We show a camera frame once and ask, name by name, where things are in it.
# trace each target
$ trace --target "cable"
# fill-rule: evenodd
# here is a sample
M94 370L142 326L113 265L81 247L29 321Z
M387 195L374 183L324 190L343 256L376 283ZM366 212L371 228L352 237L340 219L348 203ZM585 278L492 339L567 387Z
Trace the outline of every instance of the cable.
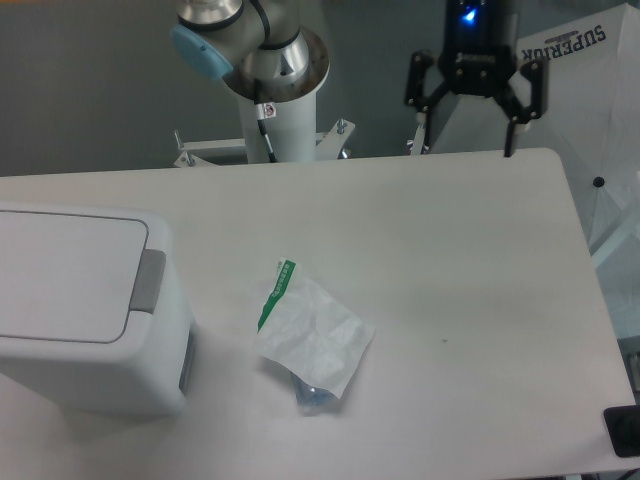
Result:
M636 473L638 473L640 471L640 468L636 468L634 470L629 470L627 473L625 473L624 475L620 475L618 478L616 478L616 480L627 480L628 478L634 476Z
M258 130L260 130L260 135L264 139L264 144L267 147L267 155L269 155L269 162L278 163L276 159L276 154L273 152L273 146L271 145L271 140L269 139L269 134L267 133L267 127L264 124L264 120L258 120Z
M255 105L260 105L260 90L262 86L262 82L257 78L253 81L253 103ZM273 145L271 145L271 140L269 139L269 134L267 133L267 126L264 123L264 119L258 119L258 130L260 130L260 135L262 135L262 139L264 140L264 145L267 148L267 155L269 156L270 163L278 163L278 159L276 158L276 154L273 151Z

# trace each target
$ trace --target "floor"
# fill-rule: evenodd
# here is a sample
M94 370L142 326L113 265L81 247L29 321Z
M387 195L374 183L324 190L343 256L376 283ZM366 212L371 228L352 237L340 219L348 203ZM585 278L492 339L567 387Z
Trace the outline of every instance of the floor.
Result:
M521 34L619 3L524 0ZM355 156L402 155L415 130L408 58L439 51L443 16L444 2L304 0L332 58L318 129L344 117L358 127ZM170 0L0 1L0 176L165 168L174 129L184 141L240 137L234 100L174 52L175 21Z

